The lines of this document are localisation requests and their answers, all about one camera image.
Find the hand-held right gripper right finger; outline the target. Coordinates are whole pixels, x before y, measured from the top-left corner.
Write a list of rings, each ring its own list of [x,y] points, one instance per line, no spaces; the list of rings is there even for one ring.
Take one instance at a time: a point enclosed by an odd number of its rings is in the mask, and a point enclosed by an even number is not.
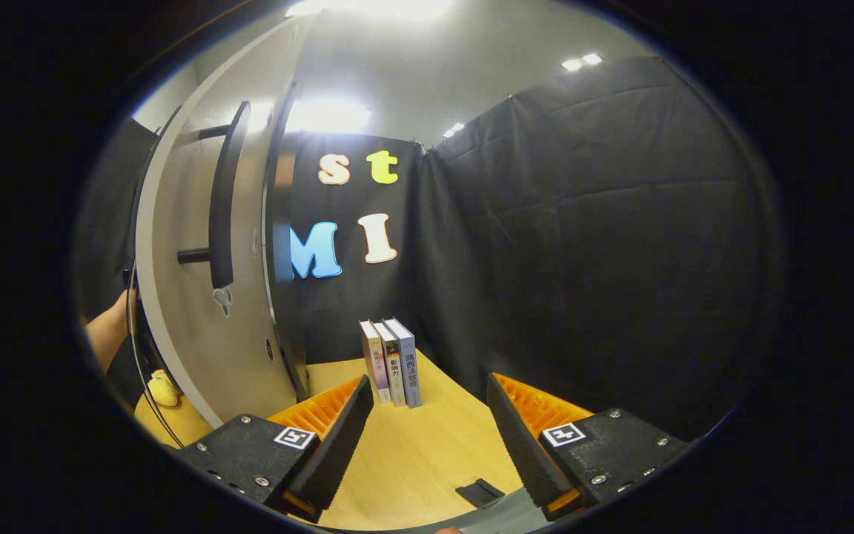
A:
[[[624,409],[590,412],[501,373],[489,373],[486,403],[549,521],[637,489],[692,446]]]

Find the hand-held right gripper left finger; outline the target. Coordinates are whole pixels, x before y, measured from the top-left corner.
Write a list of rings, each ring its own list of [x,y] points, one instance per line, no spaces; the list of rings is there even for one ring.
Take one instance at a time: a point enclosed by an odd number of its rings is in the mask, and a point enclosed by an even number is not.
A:
[[[268,418],[237,415],[175,456],[258,506],[315,524],[341,487],[373,406],[370,380],[359,375]]]

